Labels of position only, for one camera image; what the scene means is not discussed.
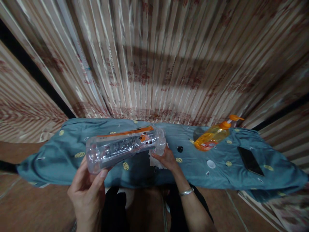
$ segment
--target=bracelet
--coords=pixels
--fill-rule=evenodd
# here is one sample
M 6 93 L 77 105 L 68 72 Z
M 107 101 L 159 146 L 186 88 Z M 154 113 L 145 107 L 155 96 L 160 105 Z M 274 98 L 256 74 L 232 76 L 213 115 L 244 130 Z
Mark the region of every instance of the bracelet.
M 187 191 L 184 191 L 184 192 L 181 192 L 181 193 L 179 193 L 179 196 L 185 196 L 185 195 L 188 195 L 188 194 L 190 194 L 190 193 L 192 193 L 194 190 L 192 189 L 192 188 L 190 188 L 189 190 L 187 190 Z

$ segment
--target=white bottle cap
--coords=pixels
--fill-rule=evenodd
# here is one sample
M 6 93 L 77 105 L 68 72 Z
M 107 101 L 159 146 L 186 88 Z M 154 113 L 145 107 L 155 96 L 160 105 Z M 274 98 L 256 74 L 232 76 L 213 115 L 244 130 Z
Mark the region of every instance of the white bottle cap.
M 211 160 L 208 160 L 208 161 L 207 161 L 207 165 L 208 165 L 208 167 L 210 167 L 211 169 L 214 169 L 214 168 L 216 167 L 215 163 L 214 163 L 213 161 L 211 161 Z

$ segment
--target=orange pump nozzle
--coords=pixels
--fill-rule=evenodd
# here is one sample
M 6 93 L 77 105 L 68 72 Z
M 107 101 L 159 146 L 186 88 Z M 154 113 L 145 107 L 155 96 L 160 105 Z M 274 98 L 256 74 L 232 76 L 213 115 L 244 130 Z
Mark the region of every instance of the orange pump nozzle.
M 230 120 L 224 121 L 224 122 L 222 122 L 222 123 L 219 125 L 221 129 L 227 130 L 228 128 L 230 128 L 230 127 L 231 127 L 231 122 L 232 122 L 232 121 L 245 120 L 245 119 L 240 118 L 240 117 L 238 117 L 237 115 L 234 115 L 234 114 L 231 114 L 231 115 L 229 116 L 229 119 L 230 119 Z

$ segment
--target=plastic bottle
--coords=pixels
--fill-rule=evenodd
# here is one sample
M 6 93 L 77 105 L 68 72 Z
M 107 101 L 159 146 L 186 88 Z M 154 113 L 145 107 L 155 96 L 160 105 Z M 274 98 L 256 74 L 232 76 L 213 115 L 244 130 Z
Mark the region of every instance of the plastic bottle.
M 114 166 L 142 151 L 164 149 L 165 133 L 161 128 L 143 127 L 123 133 L 91 137 L 86 142 L 86 159 L 91 174 Z
M 208 151 L 226 137 L 229 136 L 229 128 L 232 121 L 244 120 L 234 114 L 229 116 L 228 121 L 224 121 L 221 124 L 211 126 L 204 134 L 202 134 L 195 142 L 194 146 L 200 151 Z

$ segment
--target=hand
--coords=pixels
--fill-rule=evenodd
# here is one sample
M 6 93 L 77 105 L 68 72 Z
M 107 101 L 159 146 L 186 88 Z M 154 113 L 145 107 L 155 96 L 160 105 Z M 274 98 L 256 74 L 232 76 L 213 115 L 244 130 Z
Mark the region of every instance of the hand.
M 173 155 L 173 152 L 171 149 L 168 148 L 168 146 L 165 147 L 164 153 L 162 156 L 159 156 L 157 154 L 152 154 L 152 157 L 158 160 L 161 164 L 163 164 L 170 171 L 174 170 L 178 166 L 175 160 L 175 157 Z
M 89 173 L 86 158 L 78 168 L 68 189 L 76 215 L 77 231 L 98 231 L 101 209 L 105 202 L 104 180 L 109 170 L 103 169 L 97 176 Z

